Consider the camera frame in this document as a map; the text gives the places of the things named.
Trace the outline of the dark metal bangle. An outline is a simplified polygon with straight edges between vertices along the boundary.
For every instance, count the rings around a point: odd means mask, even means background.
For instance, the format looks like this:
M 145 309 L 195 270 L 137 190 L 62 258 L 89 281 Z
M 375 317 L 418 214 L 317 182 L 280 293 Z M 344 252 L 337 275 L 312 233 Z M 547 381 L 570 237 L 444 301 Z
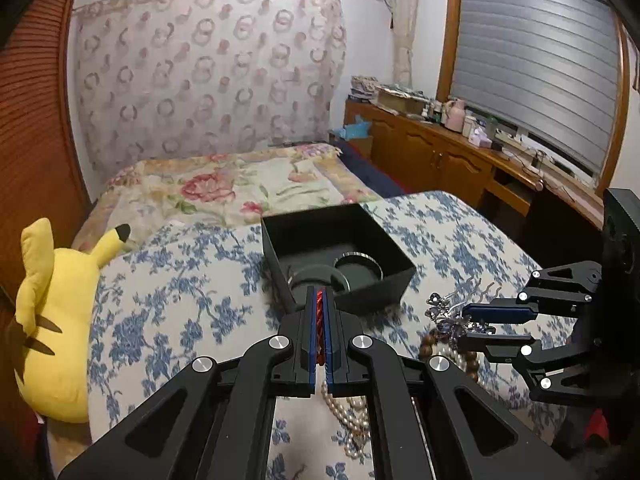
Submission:
M 339 292 L 353 292 L 382 281 L 382 266 L 364 252 L 343 252 L 332 263 L 329 283 Z

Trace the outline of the black jewelry box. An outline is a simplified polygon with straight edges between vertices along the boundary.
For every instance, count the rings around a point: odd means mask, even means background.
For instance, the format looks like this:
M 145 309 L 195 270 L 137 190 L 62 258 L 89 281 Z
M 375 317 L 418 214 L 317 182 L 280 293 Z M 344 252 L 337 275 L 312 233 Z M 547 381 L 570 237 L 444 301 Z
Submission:
M 262 250 L 280 311 L 306 302 L 307 288 L 326 287 L 336 306 L 365 316 L 400 304 L 416 266 L 358 204 L 262 218 Z

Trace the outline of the pale green jade bangle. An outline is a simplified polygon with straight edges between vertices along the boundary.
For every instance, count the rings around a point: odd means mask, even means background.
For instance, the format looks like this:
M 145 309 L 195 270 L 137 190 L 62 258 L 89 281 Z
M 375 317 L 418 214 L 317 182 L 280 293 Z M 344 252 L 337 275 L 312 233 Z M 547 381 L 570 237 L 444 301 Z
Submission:
M 303 307 L 309 287 L 332 289 L 334 294 L 346 294 L 352 290 L 345 274 L 335 266 L 325 263 L 288 266 L 286 284 L 291 296 L 291 299 L 284 304 L 285 311 L 288 313 Z

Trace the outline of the blue floral bed cover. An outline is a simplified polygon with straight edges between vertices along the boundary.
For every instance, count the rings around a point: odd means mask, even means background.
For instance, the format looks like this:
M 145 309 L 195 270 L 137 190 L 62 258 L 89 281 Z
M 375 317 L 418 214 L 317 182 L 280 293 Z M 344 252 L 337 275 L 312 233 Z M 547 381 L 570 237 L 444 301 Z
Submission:
M 398 248 L 416 269 L 398 304 L 363 320 L 369 335 L 403 356 L 416 356 L 433 329 L 431 294 L 456 305 L 512 297 L 537 269 L 510 237 L 445 192 L 323 208 L 318 218 L 286 231 L 295 249 L 325 242 L 385 264 Z M 89 421 L 76 436 L 91 444 L 197 356 L 236 358 L 279 324 L 260 226 L 166 223 L 102 272 L 89 336 Z M 371 445 L 354 437 L 322 396 L 281 399 L 266 475 L 370 479 Z

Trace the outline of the wooden sideboard cabinet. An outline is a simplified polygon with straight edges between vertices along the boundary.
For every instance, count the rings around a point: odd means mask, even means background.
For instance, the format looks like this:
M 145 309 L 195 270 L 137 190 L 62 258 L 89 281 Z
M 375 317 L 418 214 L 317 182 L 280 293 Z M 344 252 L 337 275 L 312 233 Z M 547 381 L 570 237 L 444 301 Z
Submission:
M 525 217 L 547 191 L 578 217 L 602 228 L 599 197 L 552 178 L 548 172 L 534 174 L 514 155 L 477 148 L 438 125 L 396 116 L 372 104 L 346 101 L 344 123 L 351 125 L 358 118 L 371 124 L 363 153 L 407 193 L 441 190 L 475 209 L 496 203 Z

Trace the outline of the yellow Pikachu plush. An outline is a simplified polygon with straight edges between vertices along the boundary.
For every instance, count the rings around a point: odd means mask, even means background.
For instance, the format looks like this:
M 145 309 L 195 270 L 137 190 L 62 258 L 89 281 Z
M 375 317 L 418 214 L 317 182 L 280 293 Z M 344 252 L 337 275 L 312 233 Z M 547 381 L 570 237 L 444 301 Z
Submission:
M 91 252 L 54 246 L 51 223 L 25 228 L 25 277 L 8 328 L 18 391 L 40 416 L 88 422 L 87 360 L 92 309 L 101 270 L 124 248 L 130 226 L 106 232 Z

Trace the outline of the pink thermos jug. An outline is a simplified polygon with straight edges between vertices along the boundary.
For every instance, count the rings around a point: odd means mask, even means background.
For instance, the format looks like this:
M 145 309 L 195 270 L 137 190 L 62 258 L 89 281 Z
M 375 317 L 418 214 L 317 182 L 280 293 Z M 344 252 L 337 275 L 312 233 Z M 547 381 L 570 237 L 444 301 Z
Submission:
M 446 102 L 442 109 L 444 126 L 453 132 L 462 133 L 465 121 L 465 100 L 454 99 Z

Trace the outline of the grey window blind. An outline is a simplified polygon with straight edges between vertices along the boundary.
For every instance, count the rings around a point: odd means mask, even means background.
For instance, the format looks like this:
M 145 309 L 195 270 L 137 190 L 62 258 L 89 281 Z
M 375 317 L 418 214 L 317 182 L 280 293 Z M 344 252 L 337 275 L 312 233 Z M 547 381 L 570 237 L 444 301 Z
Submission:
M 605 0 L 460 0 L 451 95 L 593 174 L 610 146 L 619 72 Z

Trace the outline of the floral beige quilt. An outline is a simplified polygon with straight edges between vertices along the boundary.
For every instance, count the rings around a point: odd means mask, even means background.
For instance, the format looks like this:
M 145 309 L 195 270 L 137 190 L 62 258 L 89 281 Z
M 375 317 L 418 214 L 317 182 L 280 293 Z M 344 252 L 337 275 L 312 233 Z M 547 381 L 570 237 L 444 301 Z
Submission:
M 275 214 L 379 200 L 341 154 L 315 143 L 142 160 L 107 181 L 72 247 L 90 252 L 106 231 L 124 223 L 131 229 L 127 247 L 134 249 L 170 222 L 234 228 Z

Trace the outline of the blue tissue bag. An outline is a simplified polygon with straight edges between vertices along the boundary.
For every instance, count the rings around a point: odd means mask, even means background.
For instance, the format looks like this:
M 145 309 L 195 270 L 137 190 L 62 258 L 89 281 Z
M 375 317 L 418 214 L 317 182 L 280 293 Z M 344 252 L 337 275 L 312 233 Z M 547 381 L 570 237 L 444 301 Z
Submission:
M 371 126 L 372 122 L 368 122 L 357 115 L 355 121 L 352 124 L 344 125 L 337 131 L 337 135 L 345 141 L 365 139 L 369 136 Z

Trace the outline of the brown slatted wardrobe door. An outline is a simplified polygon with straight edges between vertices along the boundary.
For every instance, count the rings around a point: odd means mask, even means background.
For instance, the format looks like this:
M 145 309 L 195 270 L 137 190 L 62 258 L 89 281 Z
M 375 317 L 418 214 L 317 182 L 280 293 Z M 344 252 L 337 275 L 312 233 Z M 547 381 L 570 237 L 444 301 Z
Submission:
M 90 200 L 70 123 L 67 39 L 74 0 L 32 0 L 1 50 L 1 290 L 25 271 L 20 237 L 39 218 L 68 247 Z

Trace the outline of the lace curtain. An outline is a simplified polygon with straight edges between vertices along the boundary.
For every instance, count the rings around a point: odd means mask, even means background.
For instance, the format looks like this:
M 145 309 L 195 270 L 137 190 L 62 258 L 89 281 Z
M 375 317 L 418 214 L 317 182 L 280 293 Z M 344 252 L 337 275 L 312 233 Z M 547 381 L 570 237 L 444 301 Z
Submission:
M 392 0 L 393 78 L 395 84 L 412 86 L 412 49 L 416 36 L 419 0 Z

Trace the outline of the pink patterned headboard cover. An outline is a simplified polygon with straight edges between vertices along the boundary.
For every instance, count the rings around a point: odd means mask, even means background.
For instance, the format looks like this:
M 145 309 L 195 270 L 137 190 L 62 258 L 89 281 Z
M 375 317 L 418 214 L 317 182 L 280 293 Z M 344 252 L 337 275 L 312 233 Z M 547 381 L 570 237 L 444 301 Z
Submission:
M 78 11 L 77 106 L 102 179 L 145 159 L 324 139 L 341 0 L 100 0 Z

